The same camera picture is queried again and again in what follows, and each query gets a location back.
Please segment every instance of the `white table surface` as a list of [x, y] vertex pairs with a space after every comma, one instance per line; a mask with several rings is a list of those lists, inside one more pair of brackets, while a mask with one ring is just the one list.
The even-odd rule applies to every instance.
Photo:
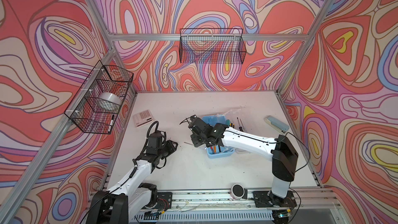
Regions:
[[[278, 137], [279, 133], [264, 122], [264, 118], [270, 115], [288, 124], [272, 91], [139, 93], [108, 187], [115, 185], [131, 169], [132, 159], [142, 150], [150, 123], [136, 128], [132, 116], [149, 109], [154, 119], [159, 121], [158, 130], [165, 131], [167, 139], [177, 142], [178, 147], [167, 158], [166, 166], [155, 169], [144, 182], [156, 184], [158, 190], [227, 189], [235, 183], [246, 188], [270, 188], [273, 180], [271, 161], [264, 157], [255, 153], [235, 152], [229, 157], [209, 159], [205, 150], [184, 143], [192, 143], [188, 124], [179, 125], [185, 118], [194, 114], [224, 113], [240, 107], [251, 117], [251, 120], [244, 120], [243, 124], [245, 127], [251, 124], [252, 130], [246, 128], [253, 134]], [[298, 152], [299, 168], [306, 163], [305, 158], [296, 139], [291, 135], [288, 138]], [[316, 182], [306, 166], [296, 173], [291, 187], [309, 186], [316, 186]]]

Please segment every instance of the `wire mesh basket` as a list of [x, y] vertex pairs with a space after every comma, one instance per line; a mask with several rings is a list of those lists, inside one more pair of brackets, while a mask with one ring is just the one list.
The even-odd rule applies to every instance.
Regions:
[[65, 114], [82, 132], [110, 134], [133, 75], [122, 67], [102, 64], [95, 80], [77, 107], [72, 110], [72, 114], [68, 116], [68, 110]]
[[242, 64], [246, 46], [241, 28], [180, 29], [181, 63]]

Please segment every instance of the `round black and white object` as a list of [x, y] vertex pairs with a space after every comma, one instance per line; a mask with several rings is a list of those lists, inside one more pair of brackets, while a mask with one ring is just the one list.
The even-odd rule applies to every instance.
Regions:
[[240, 184], [235, 184], [232, 186], [230, 194], [233, 199], [241, 199], [245, 194], [245, 189]]

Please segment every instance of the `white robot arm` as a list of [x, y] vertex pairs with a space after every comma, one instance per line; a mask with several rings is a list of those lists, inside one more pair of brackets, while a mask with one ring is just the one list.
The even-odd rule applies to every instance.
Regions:
[[[196, 115], [191, 116], [190, 119], [188, 127], [192, 130], [191, 139], [195, 147], [203, 144], [206, 144], [207, 147], [231, 146], [257, 153], [272, 161], [274, 179], [272, 193], [269, 195], [270, 205], [277, 205], [286, 197], [290, 182], [295, 176], [298, 158], [296, 150], [286, 136], [260, 137], [238, 131], [225, 124], [217, 123], [213, 127]], [[176, 150], [177, 143], [171, 140], [162, 141], [163, 138], [166, 139], [166, 134], [163, 136], [160, 131], [157, 131], [157, 127], [155, 132], [149, 135], [152, 126], [148, 130], [147, 142], [141, 154], [133, 159], [135, 166], [107, 192], [99, 191], [94, 195], [87, 224], [97, 224], [99, 218], [106, 216], [107, 211], [111, 212], [110, 224], [127, 224], [144, 206], [150, 208], [156, 204], [156, 186], [142, 183], [142, 181], [155, 168], [158, 168], [160, 159], [165, 159]]]
[[[151, 128], [157, 125], [155, 132], [149, 135]], [[156, 185], [142, 183], [158, 166], [159, 161], [171, 155], [177, 149], [177, 143], [166, 141], [166, 133], [158, 131], [159, 122], [155, 121], [147, 132], [147, 140], [141, 154], [133, 159], [134, 167], [108, 191], [98, 191], [92, 199], [87, 216], [87, 224], [129, 223], [143, 207], [156, 207], [158, 192]]]
[[196, 115], [190, 117], [189, 128], [192, 131], [191, 139], [195, 147], [206, 144], [207, 147], [220, 145], [240, 148], [257, 153], [272, 161], [272, 195], [277, 200], [287, 195], [290, 182], [294, 180], [298, 153], [286, 136], [278, 138], [260, 137], [238, 131], [225, 124], [217, 123], [211, 126]]

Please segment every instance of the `psychedelic patterned wall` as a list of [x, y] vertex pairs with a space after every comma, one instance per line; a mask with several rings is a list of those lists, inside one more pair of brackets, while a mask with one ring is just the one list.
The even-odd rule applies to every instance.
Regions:
[[119, 41], [116, 47], [134, 73], [137, 91], [274, 90], [300, 42], [253, 42], [243, 64], [181, 64], [178, 45], [142, 41], [141, 47], [135, 47]]
[[283, 98], [353, 223], [398, 223], [398, 0], [336, 0]]
[[[179, 33], [241, 27], [244, 33], [307, 33], [324, 0], [97, 0], [113, 33]], [[298, 42], [246, 42], [243, 65], [181, 64], [179, 42], [120, 41], [138, 91], [274, 90]]]
[[[0, 0], [0, 203], [106, 52], [84, 0]], [[131, 95], [112, 135], [70, 128], [15, 223], [77, 221], [130, 104]]]

